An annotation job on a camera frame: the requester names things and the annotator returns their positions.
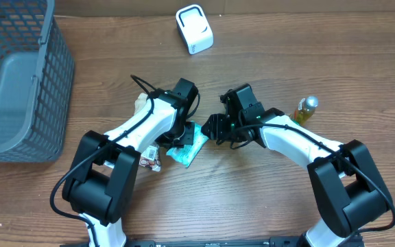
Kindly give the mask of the mint green wipes pack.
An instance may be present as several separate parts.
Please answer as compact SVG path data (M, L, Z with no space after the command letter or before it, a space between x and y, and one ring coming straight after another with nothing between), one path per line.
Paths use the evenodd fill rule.
M186 168L190 166L204 144L208 141L208 137L201 131L201 125L195 124L193 135L193 144L185 145L183 148L170 148L166 155L170 156L177 163L183 164Z

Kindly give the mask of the brown white snack bag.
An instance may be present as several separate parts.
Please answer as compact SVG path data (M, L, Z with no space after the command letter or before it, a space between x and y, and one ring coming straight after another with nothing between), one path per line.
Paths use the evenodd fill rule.
M147 94L141 93L134 102L134 114L142 110L146 103ZM139 165L146 167L154 172L161 170L161 161L159 157L159 145L153 142L144 150L140 157Z

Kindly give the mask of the yellow dish soap bottle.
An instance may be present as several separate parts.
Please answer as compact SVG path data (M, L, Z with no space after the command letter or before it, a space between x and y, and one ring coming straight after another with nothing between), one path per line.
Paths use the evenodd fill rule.
M302 98L289 118L298 125L303 126L313 116L318 105L319 101L316 96L311 95Z

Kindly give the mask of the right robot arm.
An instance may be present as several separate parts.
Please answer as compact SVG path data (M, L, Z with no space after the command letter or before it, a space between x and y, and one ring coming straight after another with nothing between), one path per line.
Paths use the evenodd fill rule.
M356 246L362 233L395 226L391 194L362 142L325 139L279 109L264 109L249 84L230 89L220 101L226 112L211 115L202 127L209 139L229 142L233 150L256 142L308 171L321 219L298 246Z

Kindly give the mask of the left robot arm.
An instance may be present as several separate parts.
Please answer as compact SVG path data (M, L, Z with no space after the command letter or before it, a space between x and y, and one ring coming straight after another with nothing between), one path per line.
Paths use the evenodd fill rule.
M58 181L62 197L85 223L87 246L125 246L121 211L128 206L142 153L153 143L182 148L193 143L197 86L179 79L173 90L154 89L144 107L105 134L87 132L80 140L70 170Z

